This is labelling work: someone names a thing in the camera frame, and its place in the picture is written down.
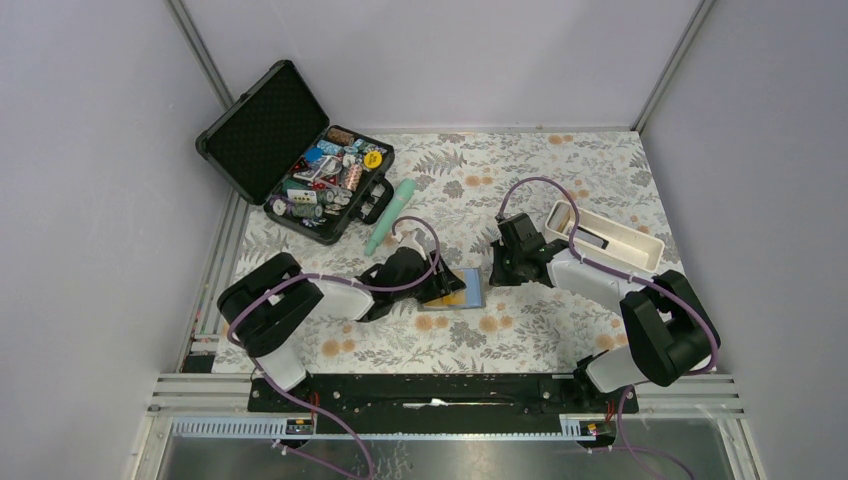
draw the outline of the black object in box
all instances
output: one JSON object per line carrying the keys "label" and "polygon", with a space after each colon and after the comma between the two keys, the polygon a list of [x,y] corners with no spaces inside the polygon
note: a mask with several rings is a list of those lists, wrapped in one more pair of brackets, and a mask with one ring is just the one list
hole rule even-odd
{"label": "black object in box", "polygon": [[[282,191],[283,180],[303,153],[324,138],[329,129],[353,134],[356,139],[386,151],[379,167],[366,171],[350,203],[338,216],[326,216],[323,225],[308,227],[300,219],[277,215],[268,200]],[[275,222],[325,245],[341,238],[354,218],[366,224],[377,221],[394,194],[386,180],[395,151],[391,145],[336,125],[289,60],[275,63],[236,103],[195,142],[198,153],[223,175],[247,202],[265,204],[265,213]],[[379,197],[372,195],[382,185]],[[370,211],[363,213],[368,204]]]}

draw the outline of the floral tablecloth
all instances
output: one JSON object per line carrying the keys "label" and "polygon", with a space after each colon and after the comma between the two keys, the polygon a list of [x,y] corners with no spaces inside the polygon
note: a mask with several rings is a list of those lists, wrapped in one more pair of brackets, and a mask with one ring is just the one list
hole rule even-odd
{"label": "floral tablecloth", "polygon": [[[546,176],[574,193],[578,206],[662,239],[661,270],[681,270],[677,249],[639,136],[632,132],[392,134],[387,177],[418,188],[404,214],[429,221],[452,267],[481,267],[488,280],[489,243],[498,237],[494,215],[504,193],[521,178]],[[512,196],[507,213],[526,212],[537,228],[560,198],[552,187],[529,183]],[[417,225],[409,222],[401,230]],[[342,239],[321,246],[250,213],[233,281],[280,251],[306,271],[351,278],[394,250],[387,238],[363,254],[373,227],[352,222]],[[627,342],[621,319],[592,301],[540,284],[486,292],[483,309],[419,313],[413,301],[395,305],[373,323],[307,319],[291,340],[313,373],[568,372],[577,360]],[[214,373],[250,372],[243,350],[222,337]]]}

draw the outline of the yellow round object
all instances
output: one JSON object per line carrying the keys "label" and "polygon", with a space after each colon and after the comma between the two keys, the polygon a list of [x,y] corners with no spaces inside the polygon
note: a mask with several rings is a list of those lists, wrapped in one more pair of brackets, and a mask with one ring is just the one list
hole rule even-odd
{"label": "yellow round object", "polygon": [[365,154],[365,168],[377,168],[383,163],[383,156],[380,152],[372,150]]}

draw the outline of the white box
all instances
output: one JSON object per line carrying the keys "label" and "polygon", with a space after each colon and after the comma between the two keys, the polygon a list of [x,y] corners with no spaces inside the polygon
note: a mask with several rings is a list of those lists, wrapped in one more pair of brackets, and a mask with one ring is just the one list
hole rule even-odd
{"label": "white box", "polygon": [[[571,204],[560,200],[554,204],[545,221],[545,240],[550,242],[561,238],[568,241],[568,234],[573,226],[574,214]],[[583,209],[580,210],[578,228],[583,228],[608,242],[605,248],[600,248],[575,237],[574,244],[584,255],[621,270],[637,269],[656,273],[665,249],[662,240]]]}

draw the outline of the white wall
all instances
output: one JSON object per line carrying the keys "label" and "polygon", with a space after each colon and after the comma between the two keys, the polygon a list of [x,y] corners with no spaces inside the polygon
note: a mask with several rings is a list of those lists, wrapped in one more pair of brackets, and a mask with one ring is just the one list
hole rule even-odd
{"label": "white wall", "polygon": [[627,126],[697,0],[187,0],[235,94],[294,60],[333,122]]}
{"label": "white wall", "polygon": [[0,471],[118,478],[226,188],[162,1],[0,2]]}
{"label": "white wall", "polygon": [[848,3],[717,3],[645,148],[769,479],[844,478]]}

